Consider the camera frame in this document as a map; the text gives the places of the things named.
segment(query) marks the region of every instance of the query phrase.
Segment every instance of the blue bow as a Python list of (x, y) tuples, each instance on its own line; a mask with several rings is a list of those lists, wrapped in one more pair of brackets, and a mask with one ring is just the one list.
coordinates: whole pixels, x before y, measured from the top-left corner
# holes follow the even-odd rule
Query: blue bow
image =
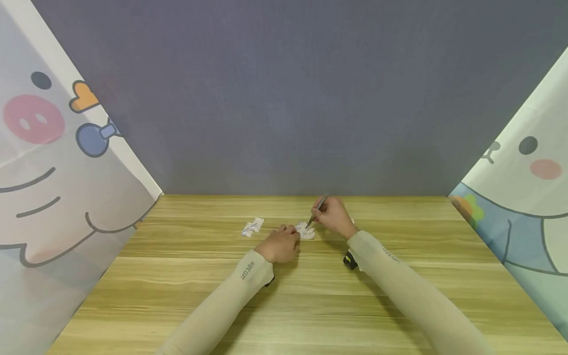
[(79, 148), (91, 158), (98, 158), (106, 152), (108, 140), (112, 136), (122, 137), (110, 118), (104, 127), (94, 123), (85, 123), (75, 133)]

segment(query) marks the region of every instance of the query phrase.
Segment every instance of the pink cheek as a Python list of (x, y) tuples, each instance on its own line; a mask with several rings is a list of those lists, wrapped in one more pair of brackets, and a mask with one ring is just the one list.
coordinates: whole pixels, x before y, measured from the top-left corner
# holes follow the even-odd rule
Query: pink cheek
[(65, 130), (65, 121), (57, 107), (34, 95), (20, 95), (8, 101), (4, 121), (18, 138), (34, 144), (54, 142)]
[(539, 159), (531, 164), (531, 172), (541, 179), (554, 180), (562, 174), (562, 168), (553, 160)]

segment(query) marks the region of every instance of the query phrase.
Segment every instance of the arm sleeve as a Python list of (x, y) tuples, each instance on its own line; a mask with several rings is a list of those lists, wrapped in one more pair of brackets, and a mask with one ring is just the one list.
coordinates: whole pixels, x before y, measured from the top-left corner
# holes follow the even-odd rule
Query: arm sleeve
[(439, 355), (494, 354), (480, 331), (446, 296), (375, 237), (359, 231), (347, 243), (359, 269), (420, 328)]
[(235, 271), (162, 344), (156, 355), (209, 354), (241, 309), (273, 278), (272, 264), (251, 250)]

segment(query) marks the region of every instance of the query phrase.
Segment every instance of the orange flower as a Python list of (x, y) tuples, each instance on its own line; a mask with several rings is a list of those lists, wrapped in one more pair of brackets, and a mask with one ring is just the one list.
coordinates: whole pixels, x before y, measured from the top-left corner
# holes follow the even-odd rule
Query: orange flower
[(465, 197), (451, 195), (449, 199), (463, 218), (465, 218), (473, 229), (476, 229), (479, 221), (485, 217), (485, 213), (481, 207), (477, 205), (475, 196), (472, 194), (467, 194)]

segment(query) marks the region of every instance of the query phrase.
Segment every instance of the black eye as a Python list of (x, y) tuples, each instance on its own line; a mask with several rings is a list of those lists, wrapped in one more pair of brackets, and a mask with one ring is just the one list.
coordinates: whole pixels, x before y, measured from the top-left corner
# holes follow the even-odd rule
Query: black eye
[(47, 90), (51, 87), (51, 79), (42, 72), (33, 72), (32, 82), (35, 86), (43, 90)]
[(519, 152), (524, 155), (531, 154), (538, 147), (538, 141), (533, 136), (525, 137), (519, 144)]

